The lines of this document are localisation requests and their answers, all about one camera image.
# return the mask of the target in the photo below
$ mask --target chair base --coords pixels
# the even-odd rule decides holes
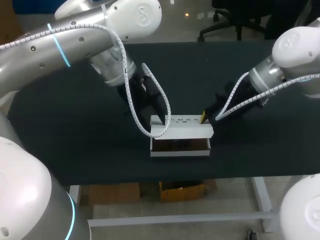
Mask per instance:
[[[265,33],[265,31],[266,31],[266,29],[264,27],[260,26],[261,18],[259,18],[259,17],[255,18],[254,22],[252,22],[248,19],[248,20],[242,22],[241,24],[238,24],[235,20],[233,20],[230,12],[216,9],[214,16],[213,16],[214,22],[216,19],[219,20],[218,14],[225,16],[227,18],[227,20],[224,22],[215,24],[213,26],[210,26],[206,29],[201,30],[199,37],[198,37],[198,42],[205,42],[204,34],[206,34],[206,33],[213,32],[213,31],[220,30],[220,29],[229,28],[229,27],[235,27],[237,41],[241,41],[241,39],[242,39],[242,27],[246,27],[246,28],[255,30],[257,32],[260,32],[260,33]]]

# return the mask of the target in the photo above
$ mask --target white spiral cable wrap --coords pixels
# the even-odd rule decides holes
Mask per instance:
[[[229,102],[227,101],[227,103],[225,104],[226,107],[224,107],[224,109],[222,109],[223,111],[221,111],[221,112],[215,117],[215,120],[216,120],[216,121],[219,121],[219,120],[225,118],[226,116],[232,114],[233,112],[235,112],[236,110],[244,107],[245,105],[248,105],[248,104],[250,104],[250,103],[253,103],[253,102],[255,102],[255,101],[259,100],[259,99],[265,98],[265,97],[267,97],[267,96],[269,96],[269,95],[271,95],[271,94],[274,94],[275,92],[277,92],[277,91],[279,91],[279,90],[281,90],[281,89],[285,89],[285,88],[289,87],[289,86],[292,85],[292,84],[298,83],[298,82],[300,82],[300,81],[309,81],[309,80],[311,80],[311,79],[320,78],[320,74],[311,74],[311,75],[305,75],[305,76],[297,77],[297,78],[292,79],[292,80],[290,80],[290,81],[284,82],[284,83],[282,83],[282,84],[280,84],[280,85],[278,85],[278,86],[275,86],[275,87],[273,87],[273,88],[271,88],[271,89],[269,89],[269,90],[267,90],[267,91],[265,91],[265,92],[263,92],[263,93],[260,93],[260,94],[254,96],[254,97],[251,97],[251,98],[249,98],[249,99],[247,99],[247,100],[239,103],[238,105],[234,106],[233,108],[229,109],[228,111],[224,112],[224,111],[227,109],[227,107],[228,107],[228,105],[229,105],[229,103],[230,103],[230,101],[231,101],[231,99],[232,99],[235,91],[237,90],[239,84],[241,83],[241,81],[243,80],[243,78],[246,76],[245,74],[241,76],[241,78],[237,81],[237,83],[236,83],[235,86],[233,87],[232,92],[231,92],[231,93],[233,93],[233,94],[232,94],[232,96],[231,96],[231,94],[230,94],[230,96],[229,96],[229,98],[228,98],[228,101],[229,101]]]
[[[229,95],[229,97],[228,97],[228,99],[227,99],[224,107],[223,107],[222,110],[219,112],[219,114],[215,117],[215,120],[216,120],[216,121],[218,121],[217,119],[220,118],[220,117],[222,116],[222,114],[225,113],[225,111],[226,111],[227,107],[229,106],[229,104],[230,104],[230,102],[231,102],[231,100],[232,100],[232,98],[233,98],[233,96],[234,96],[234,94],[235,94],[238,86],[240,85],[240,83],[242,82],[242,80],[243,80],[248,74],[249,74],[249,72],[247,71],[247,72],[244,73],[244,74],[239,78],[239,80],[235,83],[235,85],[234,85],[234,87],[233,87],[233,89],[232,89],[232,91],[231,91],[231,93],[230,93],[230,95]]]
[[[35,35],[28,36],[28,37],[25,37],[25,38],[22,38],[22,39],[19,39],[19,40],[16,40],[16,41],[4,44],[4,45],[0,45],[0,51],[15,47],[15,46],[27,43],[27,42],[30,42],[35,39],[42,38],[45,36],[65,32],[65,31],[70,31],[70,30],[75,30],[75,29],[85,29],[85,28],[104,30],[114,36],[117,44],[119,45],[119,48],[121,49],[125,91],[126,91],[126,96],[127,96],[128,103],[129,103],[129,108],[130,108],[130,111],[132,113],[132,116],[133,116],[133,119],[134,119],[136,125],[138,126],[138,128],[140,129],[140,131],[143,134],[145,134],[146,136],[148,136],[150,138],[158,138],[158,137],[162,136],[163,134],[165,134],[165,132],[168,130],[168,128],[170,126],[170,122],[171,122],[171,108],[170,108],[169,100],[168,100],[164,90],[161,88],[160,84],[158,83],[158,81],[156,80],[156,78],[152,74],[152,72],[149,70],[147,65],[145,63],[143,63],[142,64],[143,71],[147,76],[149,76],[152,79],[152,81],[154,82],[156,87],[159,89],[159,92],[161,93],[161,95],[164,99],[164,102],[165,102],[165,105],[167,108],[167,114],[168,114],[167,121],[166,121],[166,124],[165,124],[163,131],[159,134],[151,134],[150,132],[145,130],[144,127],[139,122],[139,119],[137,117],[137,114],[136,114],[136,111],[134,108],[134,104],[133,104],[133,101],[131,98],[129,77],[128,77],[127,54],[126,54],[125,46],[124,46],[123,42],[121,41],[120,37],[114,31],[109,31],[105,26],[89,23],[89,24],[76,24],[76,25],[70,25],[70,26],[66,26],[66,27],[62,27],[62,28],[56,28],[56,29],[40,32]]]

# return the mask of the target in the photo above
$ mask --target robotic arm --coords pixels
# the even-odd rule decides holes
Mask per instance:
[[[144,76],[139,76],[122,43],[158,28],[159,2],[68,0],[55,17],[56,22],[0,45],[0,104],[39,77],[89,59],[106,84],[118,88],[139,129],[152,138],[164,134],[171,116],[166,94],[145,64]],[[136,110],[143,107],[133,103],[131,89],[140,103],[150,102],[163,122],[165,112],[158,98],[164,98],[168,119],[159,135],[141,125]],[[23,149],[1,111],[0,153],[0,240],[91,240],[88,221],[75,202],[46,166]]]
[[[244,73],[233,88],[226,86],[228,97],[216,94],[216,102],[205,109],[202,122],[221,108],[213,122],[227,121],[252,107],[262,107],[275,92],[296,83],[307,97],[320,98],[319,28],[320,18],[281,35],[271,56]]]
[[[272,55],[243,74],[236,84],[226,86],[226,95],[206,108],[202,122],[215,115],[213,124],[262,107],[275,92],[299,84],[304,95],[320,98],[320,18],[309,26],[295,27],[275,42]],[[283,199],[280,225],[284,240],[320,239],[320,174],[295,184]]]
[[[142,65],[144,76],[139,76],[136,65],[127,57],[122,40],[153,33],[161,22],[161,6],[157,0],[101,3],[69,0],[55,15],[64,18],[0,46],[0,98],[43,75],[87,58],[109,86],[117,87],[138,128],[148,137],[158,137],[145,130],[145,122],[142,126],[139,111],[151,105],[164,124],[166,113],[160,95],[168,116],[171,115],[169,101],[145,64]],[[132,100],[130,87],[137,101]]]

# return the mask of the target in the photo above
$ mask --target chair wheel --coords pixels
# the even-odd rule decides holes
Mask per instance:
[[[217,13],[213,15],[213,22],[219,22],[219,15]]]
[[[204,36],[198,36],[198,42],[199,42],[199,43],[205,42]]]

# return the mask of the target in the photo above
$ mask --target office chair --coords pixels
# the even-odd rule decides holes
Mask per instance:
[[[212,0],[212,6],[216,8],[213,21],[219,20],[219,14],[226,17],[226,21],[210,26],[200,31],[198,42],[204,42],[204,34],[220,29],[235,27],[236,39],[242,39],[242,27],[265,32],[265,28],[260,26],[261,17],[271,13],[270,0]]]

